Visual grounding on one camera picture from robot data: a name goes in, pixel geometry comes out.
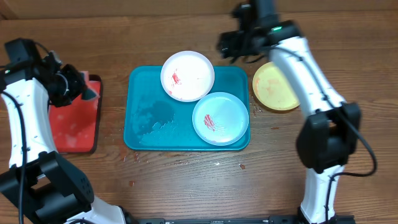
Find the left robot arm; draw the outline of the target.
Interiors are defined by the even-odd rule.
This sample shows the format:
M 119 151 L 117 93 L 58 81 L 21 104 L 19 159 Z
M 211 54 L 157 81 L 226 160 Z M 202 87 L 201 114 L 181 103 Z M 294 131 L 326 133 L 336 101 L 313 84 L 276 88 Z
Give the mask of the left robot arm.
M 98 198 L 87 176 L 63 158 L 55 146 L 49 106 L 68 106 L 98 94 L 88 76 L 31 39 L 5 44 L 10 62 L 1 69 L 12 149 L 9 170 L 1 174 L 1 193 L 33 223 L 134 223 L 117 205 Z

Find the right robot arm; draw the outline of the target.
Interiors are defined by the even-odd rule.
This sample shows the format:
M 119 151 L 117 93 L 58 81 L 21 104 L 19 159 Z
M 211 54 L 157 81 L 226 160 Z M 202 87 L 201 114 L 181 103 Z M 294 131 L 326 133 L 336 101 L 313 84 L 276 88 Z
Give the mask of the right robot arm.
M 306 168 L 304 198 L 294 218 L 270 217 L 270 223 L 354 223 L 352 216 L 334 211 L 339 174 L 354 153 L 361 112 L 331 86 L 316 63 L 299 26 L 280 21 L 273 1 L 239 3 L 231 15 L 236 31 L 220 35 L 223 58 L 267 57 L 284 75 L 296 94 L 305 119 L 296 149 Z

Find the light blue plate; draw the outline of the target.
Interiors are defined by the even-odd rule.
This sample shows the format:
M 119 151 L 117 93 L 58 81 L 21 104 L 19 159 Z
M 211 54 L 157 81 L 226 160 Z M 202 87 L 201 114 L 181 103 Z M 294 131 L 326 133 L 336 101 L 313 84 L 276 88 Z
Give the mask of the light blue plate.
M 226 92 L 210 93 L 193 109 L 192 124 L 196 134 L 215 146 L 228 146 L 239 141 L 249 127 L 245 104 Z

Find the white plate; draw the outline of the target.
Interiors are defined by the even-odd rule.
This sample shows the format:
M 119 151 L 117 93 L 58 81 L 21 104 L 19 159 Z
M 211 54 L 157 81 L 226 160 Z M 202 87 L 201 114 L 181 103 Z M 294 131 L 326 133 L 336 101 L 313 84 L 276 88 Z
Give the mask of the white plate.
M 160 81 L 171 98 L 182 102 L 198 101 L 212 89 L 215 69 L 201 53 L 181 51 L 165 61 Z

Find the yellow plate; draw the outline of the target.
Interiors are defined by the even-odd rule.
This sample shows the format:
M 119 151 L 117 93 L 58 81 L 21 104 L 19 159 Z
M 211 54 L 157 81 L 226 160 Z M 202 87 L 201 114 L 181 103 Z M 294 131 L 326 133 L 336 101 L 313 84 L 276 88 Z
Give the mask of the yellow plate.
M 269 109 L 288 111 L 300 105 L 290 83 L 272 62 L 255 72 L 252 88 L 256 98 Z

